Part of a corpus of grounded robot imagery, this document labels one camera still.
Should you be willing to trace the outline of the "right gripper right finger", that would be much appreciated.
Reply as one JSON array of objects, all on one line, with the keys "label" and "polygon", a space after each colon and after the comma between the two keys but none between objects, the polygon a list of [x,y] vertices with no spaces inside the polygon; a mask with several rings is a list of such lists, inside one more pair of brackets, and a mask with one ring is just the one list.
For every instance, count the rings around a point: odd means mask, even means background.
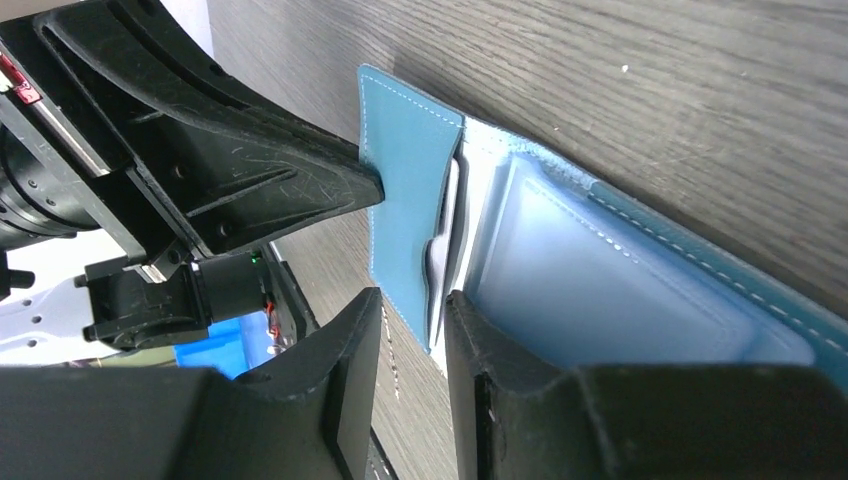
[{"label": "right gripper right finger", "polygon": [[563,369],[445,305],[462,479],[843,479],[847,398],[813,368]]}]

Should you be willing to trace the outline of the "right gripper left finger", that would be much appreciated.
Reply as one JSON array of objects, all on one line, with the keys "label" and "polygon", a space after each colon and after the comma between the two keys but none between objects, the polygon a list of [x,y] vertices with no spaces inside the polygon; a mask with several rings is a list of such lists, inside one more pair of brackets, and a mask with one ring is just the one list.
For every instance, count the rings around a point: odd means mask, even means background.
[{"label": "right gripper left finger", "polygon": [[5,368],[5,479],[362,479],[382,297],[235,379],[213,369]]}]

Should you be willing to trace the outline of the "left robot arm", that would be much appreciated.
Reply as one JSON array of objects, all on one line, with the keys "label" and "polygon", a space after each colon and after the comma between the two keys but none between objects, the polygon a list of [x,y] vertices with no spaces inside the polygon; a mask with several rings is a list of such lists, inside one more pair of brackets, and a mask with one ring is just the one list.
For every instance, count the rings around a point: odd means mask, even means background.
[{"label": "left robot arm", "polygon": [[54,365],[203,339],[261,309],[309,319],[271,243],[379,203],[356,145],[224,71],[158,1],[80,1],[1,25],[1,252],[106,233],[35,288],[1,265],[1,361]]}]

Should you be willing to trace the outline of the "blue card holder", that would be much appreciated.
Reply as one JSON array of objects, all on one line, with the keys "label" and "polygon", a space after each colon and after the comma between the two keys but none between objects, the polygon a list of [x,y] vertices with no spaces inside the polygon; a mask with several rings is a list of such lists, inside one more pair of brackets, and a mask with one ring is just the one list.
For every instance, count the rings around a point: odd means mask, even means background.
[{"label": "blue card holder", "polygon": [[357,76],[360,158],[385,192],[370,275],[438,363],[460,290],[561,367],[793,364],[846,386],[843,318],[536,142]]}]

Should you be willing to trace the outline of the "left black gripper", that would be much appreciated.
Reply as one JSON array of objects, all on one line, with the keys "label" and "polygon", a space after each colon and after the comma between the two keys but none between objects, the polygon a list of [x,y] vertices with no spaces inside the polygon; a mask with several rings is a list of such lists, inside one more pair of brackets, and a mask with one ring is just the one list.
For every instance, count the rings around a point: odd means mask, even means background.
[{"label": "left black gripper", "polygon": [[229,75],[158,1],[84,1],[1,25],[1,249],[102,230],[75,329],[123,351],[262,308],[257,244],[375,205],[355,144]]}]

